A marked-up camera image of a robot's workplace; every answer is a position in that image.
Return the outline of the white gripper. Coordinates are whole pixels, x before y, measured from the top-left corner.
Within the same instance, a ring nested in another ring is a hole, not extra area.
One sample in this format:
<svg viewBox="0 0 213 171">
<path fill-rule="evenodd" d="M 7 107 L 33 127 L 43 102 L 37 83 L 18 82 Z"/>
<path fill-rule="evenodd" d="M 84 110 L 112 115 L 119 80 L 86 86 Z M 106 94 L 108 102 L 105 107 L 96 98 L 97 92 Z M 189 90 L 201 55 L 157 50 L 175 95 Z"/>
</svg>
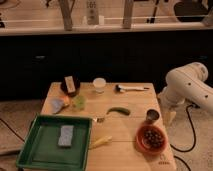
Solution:
<svg viewBox="0 0 213 171">
<path fill-rule="evenodd" d="M 176 116 L 176 104 L 166 99 L 162 94 L 158 95 L 162 115 L 164 116 L 164 124 L 169 126 Z"/>
</svg>

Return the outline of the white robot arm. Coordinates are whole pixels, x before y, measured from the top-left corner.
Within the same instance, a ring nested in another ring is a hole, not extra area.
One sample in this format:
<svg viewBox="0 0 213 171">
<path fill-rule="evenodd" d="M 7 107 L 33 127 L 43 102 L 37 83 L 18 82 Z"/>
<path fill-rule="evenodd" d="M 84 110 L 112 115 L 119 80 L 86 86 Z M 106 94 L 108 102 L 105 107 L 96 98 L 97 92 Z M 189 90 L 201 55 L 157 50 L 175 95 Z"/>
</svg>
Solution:
<svg viewBox="0 0 213 171">
<path fill-rule="evenodd" d="M 175 108 L 186 99 L 213 114 L 213 88 L 205 84 L 207 67 L 193 62 L 170 70 L 165 77 L 166 86 L 158 94 L 163 124 L 169 126 L 176 116 Z"/>
</svg>

